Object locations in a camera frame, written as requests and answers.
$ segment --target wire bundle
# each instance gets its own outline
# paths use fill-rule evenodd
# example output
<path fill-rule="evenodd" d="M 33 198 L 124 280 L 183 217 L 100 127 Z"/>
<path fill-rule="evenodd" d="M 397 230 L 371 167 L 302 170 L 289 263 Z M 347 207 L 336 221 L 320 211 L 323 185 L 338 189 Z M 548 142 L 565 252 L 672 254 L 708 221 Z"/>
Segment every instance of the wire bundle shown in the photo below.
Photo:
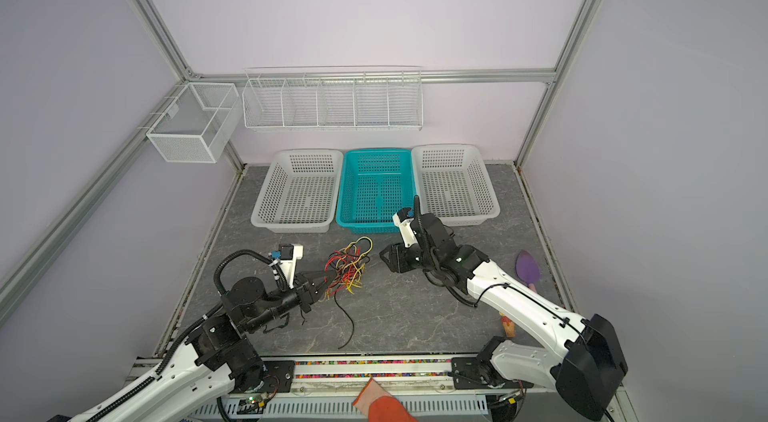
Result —
<path fill-rule="evenodd" d="M 360 252 L 360 241 L 366 240 L 369 243 L 368 250 Z M 373 249 L 373 241 L 368 237 L 361 237 L 355 242 L 347 245 L 344 249 L 335 250 L 328 256 L 326 271 L 333 269 L 336 271 L 336 277 L 326 290 L 324 300 L 331 299 L 342 289 L 346 289 L 351 294 L 353 288 L 362 287 L 362 274 L 366 270 L 366 263 L 369 261 L 368 254 Z"/>

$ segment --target metal frame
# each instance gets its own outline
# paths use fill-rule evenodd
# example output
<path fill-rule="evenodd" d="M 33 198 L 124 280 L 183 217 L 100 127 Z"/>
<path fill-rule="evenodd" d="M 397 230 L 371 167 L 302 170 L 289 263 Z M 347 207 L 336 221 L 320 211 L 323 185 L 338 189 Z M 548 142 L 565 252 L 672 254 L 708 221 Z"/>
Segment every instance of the metal frame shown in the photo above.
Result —
<path fill-rule="evenodd" d="M 224 202 L 219 208 L 219 213 L 216 215 L 214 226 L 210 228 L 208 236 L 205 239 L 203 252 L 200 253 L 200 257 L 197 258 L 197 264 L 195 264 L 194 269 L 192 269 L 192 274 L 187 281 L 187 286 L 184 287 L 184 291 L 181 293 L 179 302 L 176 304 L 176 309 L 174 310 L 173 315 L 170 317 L 168 327 L 166 327 L 162 337 L 160 337 L 157 348 L 154 350 L 154 357 L 162 358 L 165 355 L 165 351 L 168 350 L 171 342 L 176 337 L 181 319 L 184 317 L 184 309 L 187 307 L 187 301 L 192 296 L 192 292 L 197 288 L 197 283 L 200 280 L 200 272 L 203 270 L 203 267 L 208 260 L 210 250 L 216 243 L 216 239 L 221 232 L 221 227 L 224 225 L 226 213 L 229 212 L 230 207 L 232 206 L 232 202 L 234 201 L 235 194 L 237 194 L 237 190 L 240 188 L 240 184 L 243 182 L 243 178 L 245 177 L 247 171 L 248 168 L 246 167 L 243 172 L 235 174 L 235 177 L 232 179 L 232 185 L 230 186 L 229 191 L 227 191 Z"/>
<path fill-rule="evenodd" d="M 339 79 L 385 79 L 385 78 L 420 78 L 422 84 L 464 84 L 469 82 L 552 82 L 555 80 L 554 69 L 465 69 L 455 71 L 374 71 L 374 72 L 287 72 L 264 73 L 270 79 L 318 79 L 332 82 Z M 211 74 L 199 75 L 198 82 L 232 82 L 244 84 L 253 74 Z"/>
<path fill-rule="evenodd" d="M 141 151 L 149 144 L 148 127 L 160 116 L 184 85 L 179 82 L 155 107 L 139 129 L 126 140 L 118 152 L 99 170 L 80 194 L 48 227 L 48 231 L 32 246 L 24 259 L 5 276 L 0 285 L 0 326 L 22 303 L 24 297 L 45 274 L 53 261 L 62 253 L 88 217 L 101 204 L 118 183 Z"/>
<path fill-rule="evenodd" d="M 168 62 L 171 71 L 173 71 L 177 78 L 182 82 L 188 82 L 190 79 L 197 79 L 198 75 L 187 64 L 187 60 L 181 53 L 176 41 L 168 31 L 160 16 L 157 8 L 152 3 L 152 0 L 128 0 L 131 6 L 139 16 L 139 19 L 144 24 L 150 37 L 155 44 L 157 44 L 160 53 L 165 56 L 165 60 Z M 227 142 L 224 146 L 224 153 L 227 159 L 229 159 L 232 167 L 237 173 L 243 171 L 245 164 L 235 150 L 234 145 L 231 142 Z"/>
<path fill-rule="evenodd" d="M 520 152 L 518 152 L 518 156 L 515 159 L 518 166 L 525 164 L 525 161 L 531 152 L 533 142 L 538 136 L 539 130 L 542 129 L 549 108 L 552 106 L 552 101 L 557 96 L 558 90 L 560 89 L 560 86 L 562 86 L 561 83 L 568 74 L 568 70 L 571 68 L 573 61 L 576 58 L 578 49 L 581 47 L 581 43 L 584 42 L 584 39 L 587 37 L 589 26 L 594 20 L 595 14 L 598 13 L 602 1 L 603 0 L 584 0 L 584 2 L 581 3 L 581 8 L 576 16 L 576 21 L 574 21 L 571 32 L 568 34 L 568 39 L 565 41 L 563 51 L 560 53 L 560 58 L 558 58 L 558 62 L 554 66 L 555 78 L 552 82 L 547 83 L 547 90 L 544 91 L 542 102 L 538 105 L 531 126 L 528 128 L 523 144 L 520 147 Z"/>
<path fill-rule="evenodd" d="M 552 279 L 554 279 L 554 286 L 558 291 L 563 307 L 571 312 L 579 312 L 574 296 L 571 293 L 571 289 L 568 287 L 562 269 L 560 269 L 560 264 L 558 264 L 558 259 L 554 254 L 554 250 L 552 250 L 552 245 L 549 243 L 549 237 L 547 237 L 542 221 L 538 217 L 538 211 L 534 205 L 531 193 L 528 190 L 528 183 L 526 182 L 520 167 L 516 166 L 514 163 L 511 165 L 514 168 L 514 177 L 518 181 L 520 191 L 525 199 L 525 206 L 528 207 L 528 213 L 531 215 L 531 220 L 536 229 L 539 243 L 541 243 L 542 248 L 544 249 L 544 257 L 547 259 L 547 266 L 549 267 L 549 272 L 552 274 Z"/>
<path fill-rule="evenodd" d="M 152 4 L 151 0 L 129 0 L 134 6 L 134 9 L 140 16 L 140 19 L 149 31 L 150 36 L 158 45 L 161 53 L 166 57 L 171 69 L 178 75 L 180 82 L 175 85 L 163 101 L 155 108 L 144 123 L 141 124 L 141 129 L 137 129 L 134 134 L 123 144 L 123 146 L 115 153 L 115 155 L 107 162 L 98 172 L 96 176 L 83 188 L 81 193 L 72 201 L 70 206 L 63 211 L 63 213 L 56 218 L 55 221 L 49 226 L 48 231 L 44 234 L 30 249 L 30 251 L 24 256 L 24 259 L 15 267 L 5 278 L 0 285 L 0 324 L 4 323 L 16 307 L 21 304 L 22 300 L 28 294 L 34 284 L 43 276 L 45 271 L 50 267 L 53 261 L 63 251 L 64 247 L 69 243 L 74 235 L 79 231 L 82 225 L 88 220 L 88 217 L 96 210 L 101 201 L 109 194 L 110 190 L 120 180 L 122 175 L 127 171 L 132 163 L 138 158 L 141 150 L 145 148 L 145 144 L 148 143 L 146 138 L 146 127 L 152 125 L 152 123 L 158 117 L 157 113 L 161 113 L 165 110 L 169 104 L 169 100 L 172 99 L 175 94 L 180 90 L 181 85 L 189 80 L 200 82 L 245 82 L 246 76 L 244 74 L 236 75 L 199 75 L 196 74 L 192 68 L 189 67 L 183 54 L 180 52 L 178 45 L 174 42 L 168 32 L 168 28 L 163 23 L 156 7 Z M 424 84 L 445 84 L 445 83 L 475 83 L 475 82 L 543 82 L 548 85 L 547 90 L 544 92 L 544 96 L 539 105 L 539 108 L 532 121 L 531 127 L 528 129 L 525 140 L 521 147 L 520 153 L 517 157 L 517 165 L 521 166 L 528 158 L 532 143 L 534 142 L 542 123 L 546 117 L 548 109 L 552 105 L 554 97 L 557 95 L 559 85 L 563 81 L 567 74 L 571 64 L 574 60 L 575 54 L 578 51 L 580 44 L 583 42 L 588 30 L 588 26 L 594 18 L 596 11 L 600 5 L 601 0 L 584 0 L 581 5 L 579 14 L 574 22 L 571 32 L 568 35 L 564 49 L 558 59 L 556 67 L 554 69 L 503 69 L 503 70 L 471 70 L 471 71 L 426 71 L 421 72 L 422 82 Z M 338 77 L 339 74 L 323 74 L 323 77 L 333 78 Z M 225 153 L 232 163 L 238 174 L 242 174 L 244 165 L 242 160 L 238 157 L 234 147 L 231 143 L 228 143 L 225 148 Z M 523 178 L 518 179 L 518 182 L 522 187 L 525 187 Z M 234 188 L 230 188 L 230 193 L 227 195 L 228 201 L 225 201 L 227 205 L 232 196 L 234 195 Z M 526 199 L 528 199 L 527 190 L 524 191 Z M 535 208 L 531 202 L 528 201 L 529 210 L 532 214 L 535 214 Z M 226 210 L 220 211 L 217 225 L 220 226 L 221 221 L 224 220 Z M 538 222 L 538 217 L 534 217 L 534 221 Z M 537 227 L 540 238 L 546 242 L 546 238 L 543 235 L 542 228 Z M 218 227 L 212 231 L 212 234 L 218 232 Z M 201 258 L 198 260 L 196 270 L 199 271 L 200 267 L 204 263 L 204 259 L 207 252 L 210 251 L 210 245 L 215 239 L 209 236 L 209 240 L 206 244 L 206 250 Z M 572 305 L 572 297 L 568 291 L 568 287 L 564 282 L 564 278 L 558 270 L 558 265 L 553 257 L 552 251 L 549 248 L 549 244 L 545 247 L 548 249 L 548 264 L 553 269 L 556 280 L 558 280 L 558 287 L 561 289 L 561 295 L 564 301 L 569 301 Z M 191 288 L 187 285 L 184 295 L 181 299 L 180 306 L 183 306 L 188 294 L 191 293 Z M 170 338 L 176 324 L 172 324 L 170 329 L 164 334 L 160 341 L 160 347 L 158 351 L 161 351 L 166 340 Z M 619 413 L 625 410 L 630 410 L 631 405 L 626 394 L 618 396 L 620 400 Z"/>

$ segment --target purple spatula head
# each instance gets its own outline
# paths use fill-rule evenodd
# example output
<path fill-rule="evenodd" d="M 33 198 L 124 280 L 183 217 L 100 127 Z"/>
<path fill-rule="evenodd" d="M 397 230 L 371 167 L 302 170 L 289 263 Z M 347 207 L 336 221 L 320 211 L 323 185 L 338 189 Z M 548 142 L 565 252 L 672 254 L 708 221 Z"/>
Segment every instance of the purple spatula head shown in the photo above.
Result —
<path fill-rule="evenodd" d="M 524 250 L 518 254 L 518 261 L 514 265 L 514 271 L 518 274 L 520 280 L 526 284 L 535 284 L 542 277 L 533 255 Z"/>

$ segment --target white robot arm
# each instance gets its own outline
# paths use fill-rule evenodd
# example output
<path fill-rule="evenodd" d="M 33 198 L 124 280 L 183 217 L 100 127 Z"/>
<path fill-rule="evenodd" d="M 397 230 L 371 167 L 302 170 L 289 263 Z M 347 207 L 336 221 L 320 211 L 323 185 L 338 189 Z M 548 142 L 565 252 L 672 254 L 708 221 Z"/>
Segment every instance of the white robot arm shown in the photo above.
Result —
<path fill-rule="evenodd" d="M 261 279 L 245 277 L 227 290 L 221 272 L 241 255 L 269 265 L 278 289 L 267 293 Z M 221 303 L 179 334 L 158 366 L 70 422 L 177 422 L 232 390 L 277 392 L 280 380 L 270 375 L 245 334 L 278 318 L 286 320 L 279 326 L 284 327 L 291 309 L 309 312 L 325 294 L 335 274 L 294 274 L 302 255 L 298 244 L 281 245 L 272 259 L 247 249 L 228 255 L 214 272 Z M 280 368 L 283 374 L 286 370 L 293 369 Z"/>
<path fill-rule="evenodd" d="M 474 368 L 472 373 L 455 370 L 454 382 L 472 379 L 494 386 L 526 380 L 556 389 L 581 415 L 600 420 L 627 374 L 613 325 L 600 315 L 587 320 L 534 293 L 475 247 L 456 245 L 438 217 L 420 214 L 418 196 L 413 205 L 392 217 L 403 242 L 379 254 L 389 269 L 394 273 L 421 269 L 430 283 L 445 286 L 459 302 L 491 305 L 544 347 L 494 338 L 468 365 Z"/>

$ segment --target orange glove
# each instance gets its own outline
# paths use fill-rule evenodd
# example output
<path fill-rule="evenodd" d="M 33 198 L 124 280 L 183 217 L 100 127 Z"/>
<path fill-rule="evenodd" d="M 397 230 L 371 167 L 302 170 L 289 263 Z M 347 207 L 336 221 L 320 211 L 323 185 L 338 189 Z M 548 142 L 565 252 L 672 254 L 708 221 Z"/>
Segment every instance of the orange glove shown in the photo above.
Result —
<path fill-rule="evenodd" d="M 373 378 L 368 380 L 352 405 L 367 416 L 369 422 L 417 422 L 398 399 L 389 395 Z"/>

